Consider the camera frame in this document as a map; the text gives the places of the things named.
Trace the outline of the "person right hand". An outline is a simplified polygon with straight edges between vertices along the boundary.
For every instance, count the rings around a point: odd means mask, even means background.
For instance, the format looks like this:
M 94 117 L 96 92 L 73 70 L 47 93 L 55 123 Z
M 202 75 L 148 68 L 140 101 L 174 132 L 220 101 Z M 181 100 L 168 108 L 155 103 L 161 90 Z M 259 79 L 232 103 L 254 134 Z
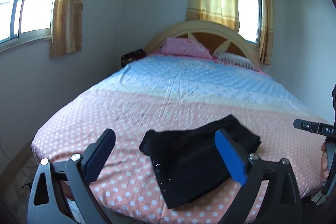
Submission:
M 321 181 L 326 182 L 329 177 L 329 169 L 328 169 L 328 158 L 326 152 L 326 143 L 324 142 L 321 146 L 322 156 L 321 156 Z

